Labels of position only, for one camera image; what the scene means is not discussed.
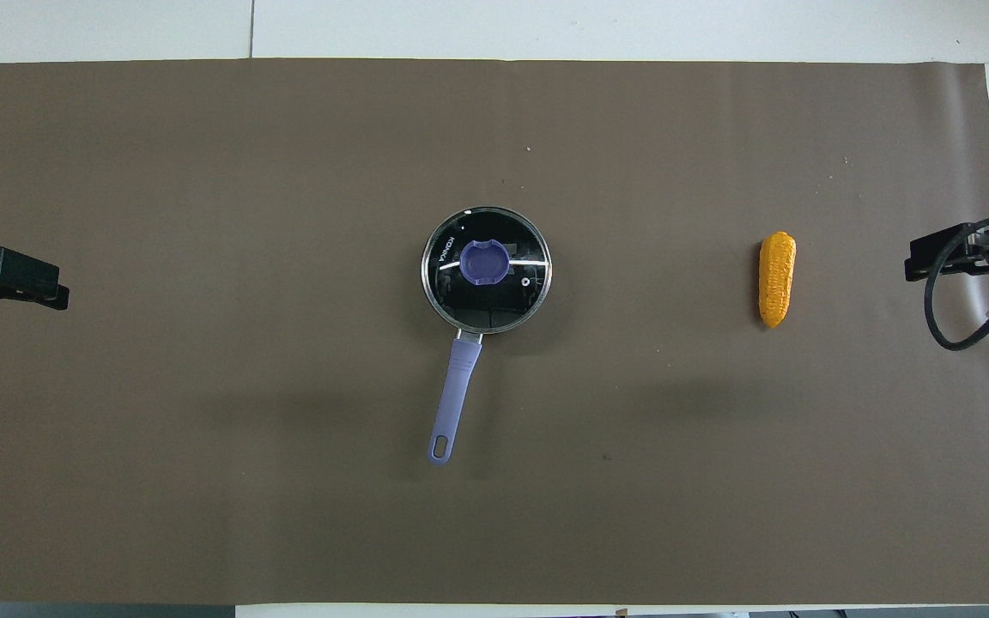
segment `pan handle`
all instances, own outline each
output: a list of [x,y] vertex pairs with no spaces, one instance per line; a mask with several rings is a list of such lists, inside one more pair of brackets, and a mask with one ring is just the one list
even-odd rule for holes
[[460,410],[464,407],[464,395],[471,380],[471,368],[476,366],[483,346],[482,334],[460,331],[452,340],[452,352],[448,355],[448,374],[445,388],[440,392],[437,417],[433,421],[433,434],[429,437],[427,457],[429,462],[445,465],[452,455],[452,442],[456,439],[456,426],[460,423]]

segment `purple lid knob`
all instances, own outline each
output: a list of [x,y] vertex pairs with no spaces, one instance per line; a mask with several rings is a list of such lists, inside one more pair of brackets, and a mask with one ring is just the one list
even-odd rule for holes
[[471,241],[460,252],[460,274],[477,286],[492,286],[510,271],[510,251],[502,243]]

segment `brown paper backdrop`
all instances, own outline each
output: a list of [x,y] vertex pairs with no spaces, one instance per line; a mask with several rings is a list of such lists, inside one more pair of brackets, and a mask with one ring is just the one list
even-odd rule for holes
[[[437,469],[417,262],[484,203],[552,294]],[[980,66],[0,65],[0,244],[72,290],[0,302],[0,601],[989,603],[989,339],[901,265],[984,215]]]

